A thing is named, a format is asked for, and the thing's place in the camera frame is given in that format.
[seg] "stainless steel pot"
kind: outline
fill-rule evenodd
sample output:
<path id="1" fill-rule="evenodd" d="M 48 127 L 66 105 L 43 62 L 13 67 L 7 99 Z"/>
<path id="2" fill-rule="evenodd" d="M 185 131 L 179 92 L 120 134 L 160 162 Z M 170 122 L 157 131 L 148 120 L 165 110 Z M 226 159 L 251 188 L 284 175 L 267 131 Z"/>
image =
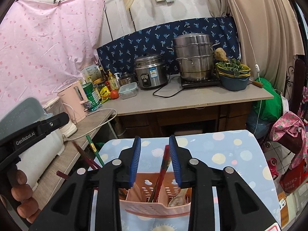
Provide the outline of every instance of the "stainless steel pot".
<path id="1" fill-rule="evenodd" d="M 136 82 L 135 74 L 129 74 L 128 72 L 124 72 L 123 75 L 119 78 L 118 82 L 120 86 Z"/>
<path id="2" fill-rule="evenodd" d="M 162 56 L 158 54 L 138 57 L 134 71 L 139 87 L 143 89 L 157 88 L 168 82 L 167 72 Z"/>
<path id="3" fill-rule="evenodd" d="M 187 81 L 204 81 L 211 77 L 214 67 L 213 55 L 192 58 L 176 58 L 180 74 Z"/>
<path id="4" fill-rule="evenodd" d="M 174 49 L 183 79 L 204 81 L 211 77 L 214 67 L 213 46 L 218 44 L 212 44 L 209 35 L 185 34 L 172 41 L 171 49 Z"/>

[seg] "red bag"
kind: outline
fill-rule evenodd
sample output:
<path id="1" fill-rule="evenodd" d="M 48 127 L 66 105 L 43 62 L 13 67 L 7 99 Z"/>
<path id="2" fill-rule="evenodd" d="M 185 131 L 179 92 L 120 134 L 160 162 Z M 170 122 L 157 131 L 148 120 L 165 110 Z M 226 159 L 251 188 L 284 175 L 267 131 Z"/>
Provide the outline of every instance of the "red bag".
<path id="1" fill-rule="evenodd" d="M 293 193 L 308 177 L 306 173 L 306 163 L 303 160 L 296 168 L 288 170 L 281 176 L 279 181 L 283 190 L 287 193 Z"/>

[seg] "navy blue fabric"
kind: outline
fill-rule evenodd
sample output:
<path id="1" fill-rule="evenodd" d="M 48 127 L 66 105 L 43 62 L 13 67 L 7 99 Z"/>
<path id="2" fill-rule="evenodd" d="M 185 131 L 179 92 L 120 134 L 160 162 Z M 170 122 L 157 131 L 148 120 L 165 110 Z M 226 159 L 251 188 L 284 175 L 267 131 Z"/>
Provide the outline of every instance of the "navy blue fabric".
<path id="1" fill-rule="evenodd" d="M 194 18 L 174 21 L 149 27 L 125 35 L 97 49 L 99 58 L 105 69 L 113 73 L 132 73 L 134 60 L 145 53 L 162 54 L 171 74 L 178 73 L 178 65 L 172 46 L 172 39 L 187 33 L 203 33 L 210 35 L 213 43 L 220 43 L 229 58 L 240 59 L 238 32 L 232 17 Z"/>

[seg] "black cable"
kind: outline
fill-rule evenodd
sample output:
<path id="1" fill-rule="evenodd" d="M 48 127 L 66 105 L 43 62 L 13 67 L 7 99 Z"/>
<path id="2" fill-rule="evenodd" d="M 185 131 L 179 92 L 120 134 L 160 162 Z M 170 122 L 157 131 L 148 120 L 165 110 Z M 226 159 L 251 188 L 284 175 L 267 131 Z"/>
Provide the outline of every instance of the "black cable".
<path id="1" fill-rule="evenodd" d="M 160 87 L 159 89 L 157 89 L 157 90 L 155 90 L 153 92 L 153 94 L 152 94 L 153 96 L 160 97 L 160 98 L 170 98 L 170 97 L 173 97 L 173 96 L 177 95 L 178 93 L 180 93 L 184 89 L 184 88 L 182 88 L 181 90 L 177 91 L 175 94 L 170 95 L 170 96 L 154 95 L 157 91 L 161 90 L 163 87 L 166 87 L 168 85 L 168 83 L 170 81 L 170 77 L 171 77 L 171 75 L 169 75 L 168 81 L 167 81 L 167 83 L 164 86 Z"/>

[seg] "green chopstick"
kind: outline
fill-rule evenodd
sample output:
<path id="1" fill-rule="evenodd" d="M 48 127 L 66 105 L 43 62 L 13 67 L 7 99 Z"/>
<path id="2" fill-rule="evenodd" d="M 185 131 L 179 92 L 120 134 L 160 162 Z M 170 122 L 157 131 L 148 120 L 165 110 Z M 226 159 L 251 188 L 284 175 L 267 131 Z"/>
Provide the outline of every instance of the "green chopstick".
<path id="1" fill-rule="evenodd" d="M 99 155 L 99 153 L 98 153 L 96 147 L 94 146 L 94 143 L 93 143 L 91 137 L 90 137 L 89 135 L 86 135 L 86 137 L 87 137 L 87 140 L 88 140 L 88 142 L 89 142 L 89 144 L 90 144 L 90 147 L 92 148 L 92 150 L 93 150 L 95 156 L 98 158 L 98 161 L 100 162 L 100 164 L 101 164 L 102 166 L 104 166 L 105 164 L 104 164 L 102 158 L 100 157 L 100 155 Z"/>

